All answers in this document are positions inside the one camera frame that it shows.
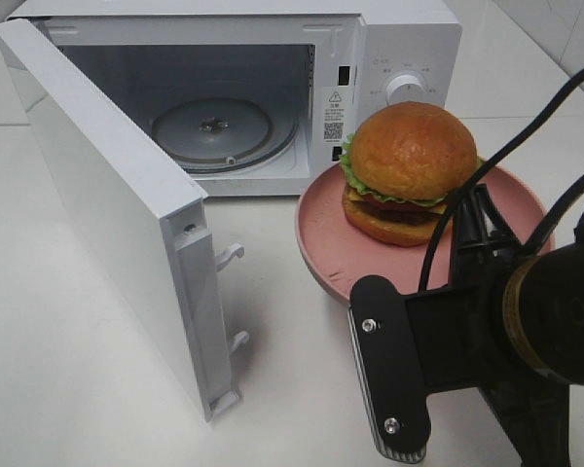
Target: microwave door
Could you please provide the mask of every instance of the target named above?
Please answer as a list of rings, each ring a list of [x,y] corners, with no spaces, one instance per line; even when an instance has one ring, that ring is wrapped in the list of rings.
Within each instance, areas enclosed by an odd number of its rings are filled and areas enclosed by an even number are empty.
[[[1,23],[0,49],[80,237],[210,420],[237,394],[206,193],[31,22]]]

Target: bottom bun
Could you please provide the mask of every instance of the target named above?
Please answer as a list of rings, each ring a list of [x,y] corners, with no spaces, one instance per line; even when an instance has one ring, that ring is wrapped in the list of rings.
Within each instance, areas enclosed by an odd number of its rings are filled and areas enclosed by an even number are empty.
[[[364,208],[363,202],[347,199],[346,192],[342,205],[348,221],[365,234],[385,243],[407,247],[427,243],[440,217],[431,216],[430,220],[416,225],[380,219],[372,215],[371,209]]]

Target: microwave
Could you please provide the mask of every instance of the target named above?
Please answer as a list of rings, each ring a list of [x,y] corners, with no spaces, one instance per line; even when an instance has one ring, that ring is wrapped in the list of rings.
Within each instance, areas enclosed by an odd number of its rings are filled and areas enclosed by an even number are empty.
[[[203,200],[299,194],[374,112],[443,105],[440,0],[28,0],[0,50],[56,189],[210,420],[238,400]]]

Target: black cable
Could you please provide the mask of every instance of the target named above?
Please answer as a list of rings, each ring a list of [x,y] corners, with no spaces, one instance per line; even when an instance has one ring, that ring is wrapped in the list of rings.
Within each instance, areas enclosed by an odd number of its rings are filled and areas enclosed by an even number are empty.
[[[561,218],[565,215],[575,201],[584,194],[584,175],[569,187],[554,203],[552,208],[545,214],[543,220],[536,226],[534,232],[529,236],[524,247],[521,250],[523,256],[531,256],[538,253],[543,244],[549,238],[552,231],[556,228]]]
[[[437,246],[439,245],[439,240],[441,235],[448,225],[450,218],[455,213],[456,208],[464,198],[465,194],[471,190],[481,178],[483,178],[487,173],[494,168],[498,162],[502,161],[506,156],[518,148],[524,141],[526,141],[532,134],[537,131],[547,120],[552,116],[552,114],[558,109],[565,99],[582,83],[584,82],[584,68],[571,77],[560,90],[552,97],[549,103],[543,108],[543,110],[526,126],[517,136],[511,139],[503,148],[501,148],[495,155],[488,161],[483,163],[478,170],[455,192],[453,192],[447,201],[446,210],[443,215],[439,218],[437,227],[428,242],[428,247],[426,248],[426,254],[424,256],[424,261],[421,266],[420,273],[420,284],[418,287],[419,291],[426,290],[428,286],[428,278],[430,276],[430,268],[432,266],[432,260],[435,256]]]

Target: pink plate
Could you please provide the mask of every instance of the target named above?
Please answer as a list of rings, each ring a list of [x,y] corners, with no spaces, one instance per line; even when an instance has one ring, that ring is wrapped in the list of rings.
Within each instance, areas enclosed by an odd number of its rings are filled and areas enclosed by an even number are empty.
[[[514,175],[497,167],[482,182],[517,238],[525,241],[543,218],[540,201]],[[403,294],[416,292],[426,246],[389,245],[349,224],[342,208],[345,183],[342,170],[333,166],[299,200],[296,235],[311,273],[329,294],[345,303],[352,285],[368,274],[386,277]],[[543,251],[552,248],[552,241]],[[449,261],[450,233],[446,231],[435,254],[429,288],[447,282]]]

